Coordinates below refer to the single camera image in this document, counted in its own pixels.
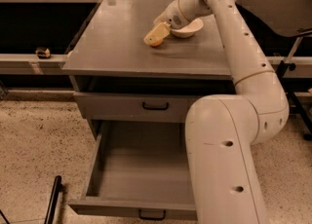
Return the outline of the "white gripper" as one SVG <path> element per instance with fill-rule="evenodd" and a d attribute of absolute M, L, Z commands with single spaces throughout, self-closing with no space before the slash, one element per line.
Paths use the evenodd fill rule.
<path fill-rule="evenodd" d="M 165 39 L 171 33 L 172 29 L 182 29 L 190 23 L 190 21 L 183 15 L 178 1 L 173 1 L 165 11 L 159 15 L 154 21 L 155 25 L 143 38 L 146 45 Z"/>

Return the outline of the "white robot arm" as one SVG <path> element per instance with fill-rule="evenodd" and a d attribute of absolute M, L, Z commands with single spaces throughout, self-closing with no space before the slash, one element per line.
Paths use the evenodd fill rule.
<path fill-rule="evenodd" d="M 174 29 L 213 15 L 233 94 L 204 96 L 188 110 L 185 142 L 198 224 L 269 224 L 252 145 L 274 137 L 289 104 L 235 0 L 175 0 L 144 38 L 156 47 Z"/>

